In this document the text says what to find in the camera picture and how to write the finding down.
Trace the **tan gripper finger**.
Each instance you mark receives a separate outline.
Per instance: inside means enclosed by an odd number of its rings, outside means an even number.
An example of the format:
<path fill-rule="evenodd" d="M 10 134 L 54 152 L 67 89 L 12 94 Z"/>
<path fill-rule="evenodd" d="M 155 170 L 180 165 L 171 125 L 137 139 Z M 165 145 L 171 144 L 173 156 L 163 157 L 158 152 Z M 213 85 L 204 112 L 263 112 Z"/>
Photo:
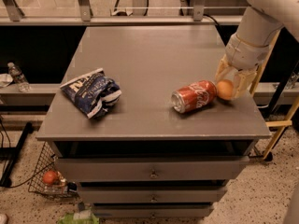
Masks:
<path fill-rule="evenodd" d="M 231 64 L 228 62 L 227 56 L 224 55 L 219 61 L 218 68 L 215 74 L 215 81 L 219 82 L 224 79 L 232 70 Z"/>
<path fill-rule="evenodd" d="M 234 75 L 233 99 L 241 97 L 257 76 L 257 69 L 237 71 Z"/>

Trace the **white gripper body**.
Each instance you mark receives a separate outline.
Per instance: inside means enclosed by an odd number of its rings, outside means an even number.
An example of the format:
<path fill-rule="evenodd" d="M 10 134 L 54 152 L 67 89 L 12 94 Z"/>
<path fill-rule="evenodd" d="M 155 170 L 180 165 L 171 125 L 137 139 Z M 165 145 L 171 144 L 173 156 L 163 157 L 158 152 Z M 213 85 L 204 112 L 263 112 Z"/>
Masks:
<path fill-rule="evenodd" d="M 269 52 L 269 40 L 241 39 L 234 33 L 225 47 L 226 62 L 237 70 L 250 70 L 263 63 Z"/>

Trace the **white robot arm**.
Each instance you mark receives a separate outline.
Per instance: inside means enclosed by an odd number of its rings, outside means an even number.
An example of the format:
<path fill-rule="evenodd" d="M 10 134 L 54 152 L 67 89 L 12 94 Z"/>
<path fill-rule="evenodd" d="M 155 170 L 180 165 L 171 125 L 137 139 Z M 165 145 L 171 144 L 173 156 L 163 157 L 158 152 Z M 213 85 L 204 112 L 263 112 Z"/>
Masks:
<path fill-rule="evenodd" d="M 220 60 L 216 81 L 226 79 L 233 73 L 233 93 L 228 101 L 241 97 L 251 85 L 258 67 L 269 54 L 269 44 L 281 29 L 299 38 L 299 0 L 247 0 L 246 8 L 236 32 L 231 35 Z M 273 203 L 251 201 L 227 202 L 219 216 L 207 224 L 299 224 L 298 188 L 288 195 L 276 194 L 281 206 Z"/>

